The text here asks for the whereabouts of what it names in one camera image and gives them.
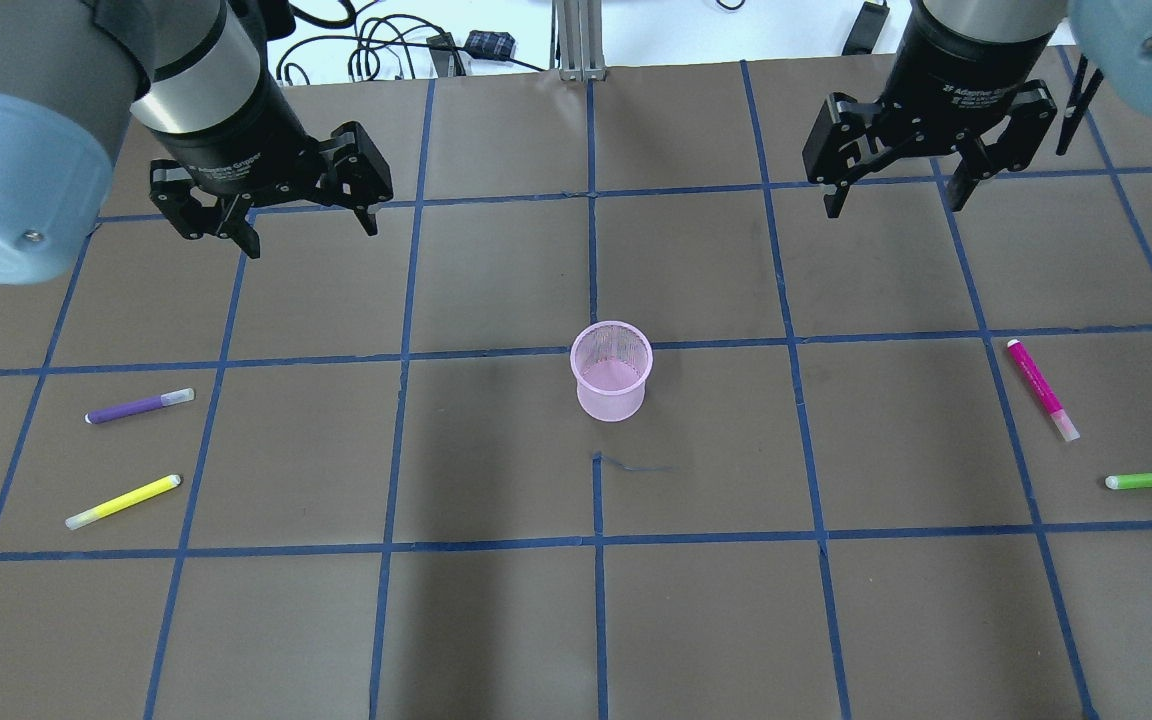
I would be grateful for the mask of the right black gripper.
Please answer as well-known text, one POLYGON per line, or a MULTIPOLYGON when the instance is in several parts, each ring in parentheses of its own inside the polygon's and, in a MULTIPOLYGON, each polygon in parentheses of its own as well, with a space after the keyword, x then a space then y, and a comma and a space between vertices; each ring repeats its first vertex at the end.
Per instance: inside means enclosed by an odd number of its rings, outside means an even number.
POLYGON ((960 156, 946 194, 965 209, 977 187, 1023 170, 1058 115, 1032 77, 1058 28, 1053 10, 914 10, 873 103, 828 94, 803 149, 808 181, 829 185, 840 218, 852 184, 905 158, 960 156))

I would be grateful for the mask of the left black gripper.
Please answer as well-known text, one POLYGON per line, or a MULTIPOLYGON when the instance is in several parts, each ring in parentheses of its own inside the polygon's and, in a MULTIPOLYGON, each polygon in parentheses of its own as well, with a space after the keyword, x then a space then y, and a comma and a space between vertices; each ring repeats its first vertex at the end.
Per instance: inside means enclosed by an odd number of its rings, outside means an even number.
POLYGON ((191 70, 156 79, 147 129, 169 152, 150 167, 147 196, 173 225, 217 225, 248 259, 262 258, 251 209, 306 200, 351 209, 366 236, 379 233, 380 202, 392 200, 391 165, 366 129, 338 126, 308 135, 268 71, 202 86, 191 70))

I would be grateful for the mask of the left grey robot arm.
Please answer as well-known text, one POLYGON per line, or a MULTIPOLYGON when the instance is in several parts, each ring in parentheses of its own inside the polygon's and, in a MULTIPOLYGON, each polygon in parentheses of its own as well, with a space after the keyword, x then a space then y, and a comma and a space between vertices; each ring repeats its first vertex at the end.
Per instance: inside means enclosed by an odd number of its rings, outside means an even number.
POLYGON ((166 150, 147 196, 180 237, 259 258, 248 213, 306 200, 369 234, 391 168, 357 122, 308 135, 268 68, 288 1, 0 1, 0 285, 76 264, 129 123, 166 150))

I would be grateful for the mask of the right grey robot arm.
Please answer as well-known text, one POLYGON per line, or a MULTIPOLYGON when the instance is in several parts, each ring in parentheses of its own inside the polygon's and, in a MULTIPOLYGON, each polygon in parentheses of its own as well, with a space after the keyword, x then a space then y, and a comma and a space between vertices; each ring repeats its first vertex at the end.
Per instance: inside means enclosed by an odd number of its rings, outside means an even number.
POLYGON ((1152 118, 1152 1, 914 1, 878 99, 824 101, 806 179, 836 218, 861 179, 957 156, 947 194, 961 210, 982 182, 1026 169, 1053 123, 1066 152, 1102 83, 1152 118))

